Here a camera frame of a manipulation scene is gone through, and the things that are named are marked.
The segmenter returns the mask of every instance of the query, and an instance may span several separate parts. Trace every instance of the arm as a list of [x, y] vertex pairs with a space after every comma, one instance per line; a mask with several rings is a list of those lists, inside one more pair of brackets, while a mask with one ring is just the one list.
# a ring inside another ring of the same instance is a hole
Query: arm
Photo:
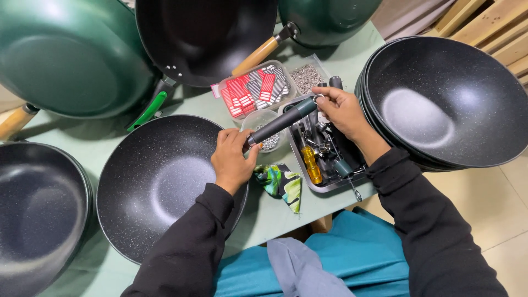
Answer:
[[357, 98], [336, 88], [313, 88], [319, 108], [355, 142], [381, 205], [394, 217], [409, 264], [411, 296], [507, 296], [473, 242], [471, 227], [409, 154], [390, 148], [368, 124]]
[[208, 183], [196, 203], [160, 238], [121, 297], [210, 296], [213, 277], [224, 252], [224, 224], [233, 195], [246, 183], [262, 146], [246, 160], [242, 146], [251, 130], [218, 133], [211, 163], [215, 184]]
[[233, 197], [208, 183], [196, 203], [161, 237], [121, 295], [209, 296], [224, 251], [223, 224]]

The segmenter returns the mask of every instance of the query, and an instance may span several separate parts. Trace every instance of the person's left hand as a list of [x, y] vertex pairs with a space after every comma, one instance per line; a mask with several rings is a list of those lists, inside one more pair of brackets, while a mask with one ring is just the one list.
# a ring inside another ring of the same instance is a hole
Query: person's left hand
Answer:
[[257, 165], [257, 155], [262, 144], [251, 148], [247, 160], [242, 154], [242, 146], [252, 132], [249, 129], [240, 132], [238, 128], [218, 132], [216, 151], [211, 156], [211, 163], [216, 173], [215, 184], [231, 195], [250, 179]]

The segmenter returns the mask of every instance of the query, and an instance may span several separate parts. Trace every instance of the black sweater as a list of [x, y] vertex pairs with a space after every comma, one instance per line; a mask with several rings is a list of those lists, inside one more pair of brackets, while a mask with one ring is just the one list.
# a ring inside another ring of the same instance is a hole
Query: black sweater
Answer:
[[[411, 296], [507, 296], [453, 203], [393, 148], [367, 171], [394, 217], [409, 263]], [[233, 199], [208, 183], [143, 261], [122, 297], [210, 296], [224, 251], [223, 223]]]

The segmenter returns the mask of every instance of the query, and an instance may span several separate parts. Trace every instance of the wooden pallet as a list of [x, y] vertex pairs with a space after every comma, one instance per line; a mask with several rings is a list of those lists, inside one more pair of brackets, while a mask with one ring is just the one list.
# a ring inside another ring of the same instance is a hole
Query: wooden pallet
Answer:
[[485, 2], [458, 0], [424, 35], [478, 47], [506, 65], [528, 87], [528, 1], [496, 0], [476, 15]]

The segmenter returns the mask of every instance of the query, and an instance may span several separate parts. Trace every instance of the blue pants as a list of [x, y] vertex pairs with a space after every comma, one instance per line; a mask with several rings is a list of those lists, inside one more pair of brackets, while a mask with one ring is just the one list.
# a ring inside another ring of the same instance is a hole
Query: blue pants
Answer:
[[[306, 246], [323, 269], [357, 297], [409, 296], [409, 266], [394, 226], [359, 207], [334, 216], [331, 230]], [[281, 296], [265, 247], [251, 247], [220, 262], [215, 296]]]

